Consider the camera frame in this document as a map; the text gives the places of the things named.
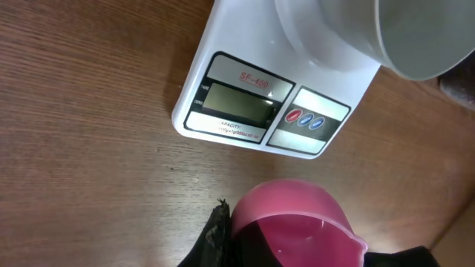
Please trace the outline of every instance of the pink plastic jug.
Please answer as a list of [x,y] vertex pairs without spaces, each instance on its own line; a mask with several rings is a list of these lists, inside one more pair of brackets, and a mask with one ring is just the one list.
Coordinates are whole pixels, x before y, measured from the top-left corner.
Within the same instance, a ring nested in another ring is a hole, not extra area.
[[367,244],[338,203],[311,182],[282,179],[253,188],[232,213],[232,236],[258,223],[284,267],[362,267]]

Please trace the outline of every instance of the white kitchen scale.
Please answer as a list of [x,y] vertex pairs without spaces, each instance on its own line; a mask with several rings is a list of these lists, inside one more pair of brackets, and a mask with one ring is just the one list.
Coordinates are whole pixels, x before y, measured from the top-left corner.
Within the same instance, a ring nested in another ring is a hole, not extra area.
[[173,110],[187,137],[304,159],[323,153],[380,64],[318,0],[216,0]]

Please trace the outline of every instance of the red button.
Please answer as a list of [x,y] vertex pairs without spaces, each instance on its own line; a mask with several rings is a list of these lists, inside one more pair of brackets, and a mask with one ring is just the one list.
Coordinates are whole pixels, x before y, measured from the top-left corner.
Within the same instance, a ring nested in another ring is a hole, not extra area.
[[294,122],[298,118],[300,118],[300,116],[302,116],[302,113],[303,113],[302,110],[297,110],[297,109],[292,110],[285,116],[285,121],[286,122]]

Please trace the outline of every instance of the blue button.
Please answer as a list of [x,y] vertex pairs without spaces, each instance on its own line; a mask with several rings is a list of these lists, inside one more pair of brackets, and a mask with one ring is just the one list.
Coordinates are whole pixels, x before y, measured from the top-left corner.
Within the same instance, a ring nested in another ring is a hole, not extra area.
[[324,123],[325,123],[325,118],[323,118],[323,117],[314,119],[314,120],[312,121],[312,123],[310,123],[309,129],[310,129],[310,130],[315,130],[315,129],[317,129],[317,128],[320,128],[320,126],[322,126]]
[[303,115],[302,117],[300,117],[300,119],[298,120],[297,125],[300,126],[300,127],[305,126],[305,125],[310,123],[310,121],[313,119],[313,117],[314,117],[313,114],[307,113],[307,114]]

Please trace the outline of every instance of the wooden table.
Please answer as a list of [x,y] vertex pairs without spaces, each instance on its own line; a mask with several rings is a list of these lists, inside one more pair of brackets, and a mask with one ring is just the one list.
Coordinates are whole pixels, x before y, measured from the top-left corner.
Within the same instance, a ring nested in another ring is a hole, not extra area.
[[475,191],[475,116],[382,69],[316,160],[172,127],[213,1],[0,1],[0,266],[175,266],[217,198],[312,180],[372,250],[430,245]]

